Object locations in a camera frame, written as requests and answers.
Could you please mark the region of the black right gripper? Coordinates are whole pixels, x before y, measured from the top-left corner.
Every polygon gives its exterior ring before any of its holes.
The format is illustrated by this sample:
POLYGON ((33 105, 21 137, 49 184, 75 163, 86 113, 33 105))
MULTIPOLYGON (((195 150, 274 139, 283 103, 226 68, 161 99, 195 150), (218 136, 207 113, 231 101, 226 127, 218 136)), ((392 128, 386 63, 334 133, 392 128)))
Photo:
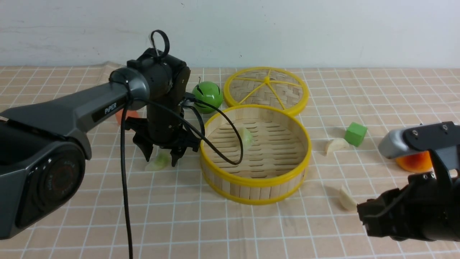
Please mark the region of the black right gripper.
POLYGON ((433 172, 414 174, 408 184, 357 205, 369 237, 395 241, 459 241, 459 177, 452 188, 439 187, 433 172))

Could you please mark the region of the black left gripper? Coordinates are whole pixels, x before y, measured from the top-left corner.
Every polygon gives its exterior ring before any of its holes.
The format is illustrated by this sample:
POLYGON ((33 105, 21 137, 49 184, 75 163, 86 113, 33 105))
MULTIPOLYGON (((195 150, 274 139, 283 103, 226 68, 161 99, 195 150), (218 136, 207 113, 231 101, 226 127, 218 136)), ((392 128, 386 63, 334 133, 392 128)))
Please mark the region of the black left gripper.
POLYGON ((125 128, 133 130, 133 142, 142 151, 145 160, 149 162, 154 146, 161 149, 171 149, 171 166, 175 167, 187 148, 198 151, 200 139, 185 126, 183 109, 160 108, 154 104, 147 105, 146 118, 128 117, 125 128))

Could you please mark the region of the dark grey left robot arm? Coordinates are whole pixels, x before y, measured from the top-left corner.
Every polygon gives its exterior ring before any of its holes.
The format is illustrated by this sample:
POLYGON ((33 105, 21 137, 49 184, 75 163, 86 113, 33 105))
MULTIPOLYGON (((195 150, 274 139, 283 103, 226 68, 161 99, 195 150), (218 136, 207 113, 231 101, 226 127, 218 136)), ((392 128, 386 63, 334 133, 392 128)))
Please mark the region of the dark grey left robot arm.
POLYGON ((162 51, 146 50, 114 70, 108 82, 54 100, 1 113, 1 239, 16 236, 63 206, 78 190, 92 157, 87 133, 123 108, 146 107, 128 118, 133 142, 150 160, 170 149, 172 165, 199 140, 183 128, 180 103, 191 70, 162 51))

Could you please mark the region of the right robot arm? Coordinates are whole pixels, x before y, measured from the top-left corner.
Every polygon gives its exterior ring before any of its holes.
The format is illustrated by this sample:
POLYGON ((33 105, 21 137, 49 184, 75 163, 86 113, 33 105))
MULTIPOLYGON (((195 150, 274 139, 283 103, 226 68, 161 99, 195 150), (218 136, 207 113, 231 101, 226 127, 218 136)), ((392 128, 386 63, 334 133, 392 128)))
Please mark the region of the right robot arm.
POLYGON ((433 169, 413 174, 408 184, 358 204, 358 215, 369 237, 396 241, 455 241, 460 238, 459 125, 432 123, 394 129, 378 145, 394 159, 428 151, 433 169))

